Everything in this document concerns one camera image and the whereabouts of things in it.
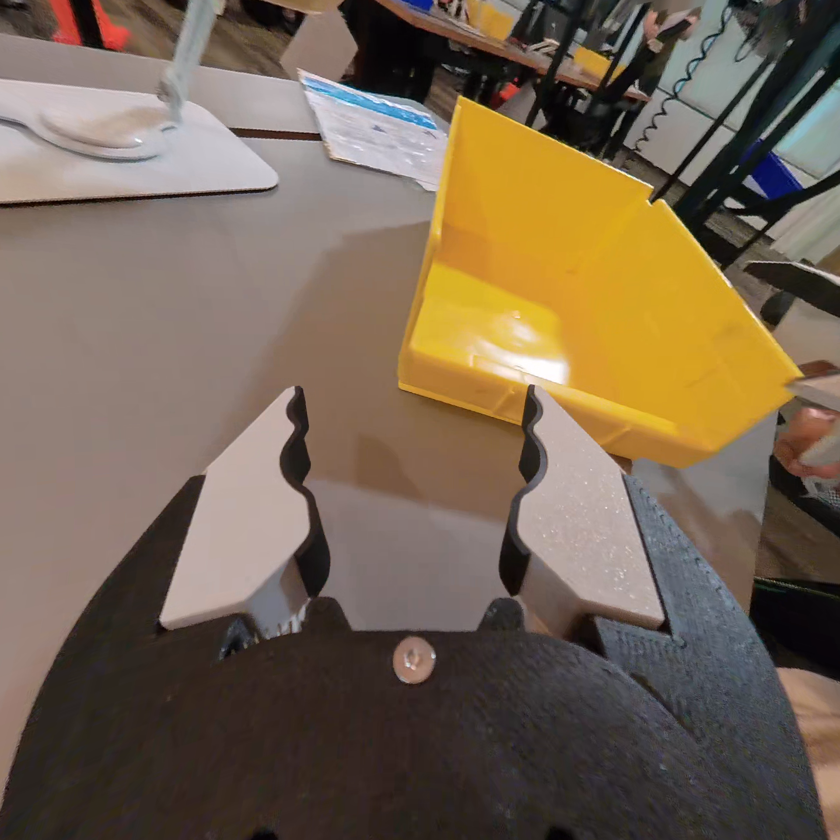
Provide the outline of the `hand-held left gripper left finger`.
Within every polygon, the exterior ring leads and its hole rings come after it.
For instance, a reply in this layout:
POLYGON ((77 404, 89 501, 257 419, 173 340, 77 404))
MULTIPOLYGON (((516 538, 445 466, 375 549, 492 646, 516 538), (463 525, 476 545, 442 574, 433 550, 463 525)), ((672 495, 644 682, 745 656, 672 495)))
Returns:
POLYGON ((269 639, 301 630, 329 578, 311 468, 306 397, 287 388, 203 473, 164 599, 168 631, 246 616, 269 639))

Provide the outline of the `wooden-top black table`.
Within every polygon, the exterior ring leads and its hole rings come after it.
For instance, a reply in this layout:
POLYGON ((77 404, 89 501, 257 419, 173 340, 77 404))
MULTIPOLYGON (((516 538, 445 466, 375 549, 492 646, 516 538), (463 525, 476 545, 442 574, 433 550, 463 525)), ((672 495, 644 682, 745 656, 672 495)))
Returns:
POLYGON ((402 1, 360 3, 358 81, 390 85, 398 70, 405 77, 402 96, 425 103, 437 67, 447 65, 467 74, 464 97, 488 104, 504 82, 536 81, 538 105, 556 88, 596 89, 595 78, 573 68, 567 57, 581 16, 592 2, 574 2, 567 34, 551 58, 527 51, 510 40, 467 30, 436 5, 428 10, 402 1))

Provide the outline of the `small yellow bin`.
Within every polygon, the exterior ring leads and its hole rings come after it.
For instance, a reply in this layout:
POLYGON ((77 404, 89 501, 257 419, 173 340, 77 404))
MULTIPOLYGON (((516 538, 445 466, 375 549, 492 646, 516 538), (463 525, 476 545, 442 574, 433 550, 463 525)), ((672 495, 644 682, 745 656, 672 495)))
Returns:
POLYGON ((466 24, 481 35, 507 40, 517 23, 520 11, 502 1, 464 1, 466 24))
POLYGON ((571 57, 577 69, 584 77, 590 79, 596 87, 601 85, 605 75, 609 75, 611 80, 623 72, 626 67, 624 64, 619 64, 613 70, 610 70, 613 63, 612 57, 603 56, 582 46, 578 46, 571 57))

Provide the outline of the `person's beige trousers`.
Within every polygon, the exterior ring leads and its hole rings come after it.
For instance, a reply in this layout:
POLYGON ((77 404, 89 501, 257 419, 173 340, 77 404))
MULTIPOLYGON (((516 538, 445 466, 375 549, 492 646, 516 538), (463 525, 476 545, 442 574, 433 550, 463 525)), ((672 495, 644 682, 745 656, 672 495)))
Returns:
POLYGON ((826 833, 839 838, 839 682, 799 668, 778 668, 811 762, 826 833))

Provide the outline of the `grey upright panel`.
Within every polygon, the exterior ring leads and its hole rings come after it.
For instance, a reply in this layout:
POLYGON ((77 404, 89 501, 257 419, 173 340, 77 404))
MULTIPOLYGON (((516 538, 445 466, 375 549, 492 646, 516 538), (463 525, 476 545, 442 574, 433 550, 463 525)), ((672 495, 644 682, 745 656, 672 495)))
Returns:
POLYGON ((341 81, 352 65, 358 45, 340 10, 335 7, 305 17, 297 33, 280 57, 280 66, 289 78, 300 71, 341 81))

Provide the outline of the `blue storage crate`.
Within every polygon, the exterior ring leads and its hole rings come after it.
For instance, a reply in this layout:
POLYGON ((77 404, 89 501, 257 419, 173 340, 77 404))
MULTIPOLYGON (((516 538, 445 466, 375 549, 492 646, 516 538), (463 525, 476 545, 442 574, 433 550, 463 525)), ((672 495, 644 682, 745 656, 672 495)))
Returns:
POLYGON ((772 151, 756 164, 742 184, 753 193, 769 200, 791 193, 798 193, 803 189, 803 184, 796 178, 795 174, 772 151))

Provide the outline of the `black side table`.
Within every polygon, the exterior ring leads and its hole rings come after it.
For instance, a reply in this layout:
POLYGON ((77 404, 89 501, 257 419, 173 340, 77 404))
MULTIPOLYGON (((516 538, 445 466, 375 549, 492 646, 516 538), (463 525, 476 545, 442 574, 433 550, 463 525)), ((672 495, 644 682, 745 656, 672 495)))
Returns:
POLYGON ((754 260, 744 268, 749 276, 776 292, 762 305, 761 319, 776 328, 796 301, 839 317, 839 277, 802 262, 754 260))

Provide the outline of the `black metal rack frame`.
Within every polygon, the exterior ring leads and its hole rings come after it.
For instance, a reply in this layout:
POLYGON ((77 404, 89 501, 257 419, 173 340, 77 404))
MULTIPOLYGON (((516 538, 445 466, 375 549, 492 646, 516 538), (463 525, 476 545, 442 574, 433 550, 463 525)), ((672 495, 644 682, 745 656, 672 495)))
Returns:
POLYGON ((745 182, 770 161, 776 147, 797 129, 839 77, 838 2, 726 2, 744 31, 742 47, 762 57, 715 121, 688 153, 667 183, 654 195, 664 197, 687 165, 697 157, 727 117, 762 81, 738 130, 673 206, 679 220, 714 259, 730 266, 770 228, 799 205, 838 186, 838 167, 813 184, 778 195, 752 192, 745 182), (756 217, 763 227, 739 248, 725 244, 707 228, 727 200, 740 207, 731 214, 756 217))

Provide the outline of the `yellow plastic bin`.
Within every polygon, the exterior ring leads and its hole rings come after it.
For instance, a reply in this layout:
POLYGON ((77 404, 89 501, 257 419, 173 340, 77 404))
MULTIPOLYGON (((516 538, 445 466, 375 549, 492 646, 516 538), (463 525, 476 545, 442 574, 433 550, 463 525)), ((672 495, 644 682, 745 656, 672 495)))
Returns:
POLYGON ((651 192, 460 98, 399 387, 520 424, 539 386, 608 453, 675 468, 776 414, 799 369, 651 192))

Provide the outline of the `person's dark green jacket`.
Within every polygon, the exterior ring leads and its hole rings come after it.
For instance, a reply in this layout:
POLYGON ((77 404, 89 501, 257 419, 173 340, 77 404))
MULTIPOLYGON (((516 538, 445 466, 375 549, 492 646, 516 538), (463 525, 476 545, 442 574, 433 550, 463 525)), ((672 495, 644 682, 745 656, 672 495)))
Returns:
POLYGON ((839 584, 756 577, 749 617, 778 668, 839 680, 839 584))

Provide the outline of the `orange plastic base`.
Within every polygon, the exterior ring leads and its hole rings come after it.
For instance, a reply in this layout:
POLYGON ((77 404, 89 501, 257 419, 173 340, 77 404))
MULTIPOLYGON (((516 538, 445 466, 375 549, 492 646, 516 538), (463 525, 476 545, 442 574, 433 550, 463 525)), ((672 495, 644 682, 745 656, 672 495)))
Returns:
POLYGON ((130 32, 114 24, 100 1, 49 1, 56 21, 54 42, 110 51, 125 50, 130 32))

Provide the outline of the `person's right hand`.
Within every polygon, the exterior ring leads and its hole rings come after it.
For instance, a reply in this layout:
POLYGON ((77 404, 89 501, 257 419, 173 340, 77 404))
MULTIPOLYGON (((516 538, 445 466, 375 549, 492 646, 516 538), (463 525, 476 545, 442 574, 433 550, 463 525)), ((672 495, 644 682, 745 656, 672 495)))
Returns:
POLYGON ((773 445, 773 455, 792 476, 834 480, 839 476, 838 462, 831 465, 810 467, 801 461, 801 455, 822 437, 828 435, 838 419, 838 413, 818 406, 799 409, 778 435, 773 445))

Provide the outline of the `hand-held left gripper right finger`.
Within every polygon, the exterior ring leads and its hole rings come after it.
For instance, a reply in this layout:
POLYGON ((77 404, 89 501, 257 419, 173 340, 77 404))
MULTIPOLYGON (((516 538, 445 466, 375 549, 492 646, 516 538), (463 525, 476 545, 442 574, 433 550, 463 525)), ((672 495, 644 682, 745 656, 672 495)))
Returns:
POLYGON ((588 617, 665 624, 626 474, 545 389, 521 420, 523 487, 511 501, 499 574, 527 630, 571 638, 588 617))

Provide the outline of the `blue and white paper sheet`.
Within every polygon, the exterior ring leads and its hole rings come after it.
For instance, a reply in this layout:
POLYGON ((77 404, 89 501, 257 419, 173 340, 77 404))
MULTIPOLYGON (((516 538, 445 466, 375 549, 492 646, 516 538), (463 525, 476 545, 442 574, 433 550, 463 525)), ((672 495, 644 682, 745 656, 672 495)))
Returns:
POLYGON ((298 78, 330 158, 438 190, 448 133, 432 115, 304 70, 298 78))

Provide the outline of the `silver monitor stand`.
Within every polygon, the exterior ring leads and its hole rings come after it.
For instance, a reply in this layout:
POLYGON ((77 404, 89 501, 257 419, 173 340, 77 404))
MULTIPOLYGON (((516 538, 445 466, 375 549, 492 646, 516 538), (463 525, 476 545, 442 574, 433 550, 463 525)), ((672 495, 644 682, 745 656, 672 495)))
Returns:
POLYGON ((1 204, 268 191, 277 173, 209 111, 190 81, 215 25, 187 5, 157 93, 2 80, 1 204))

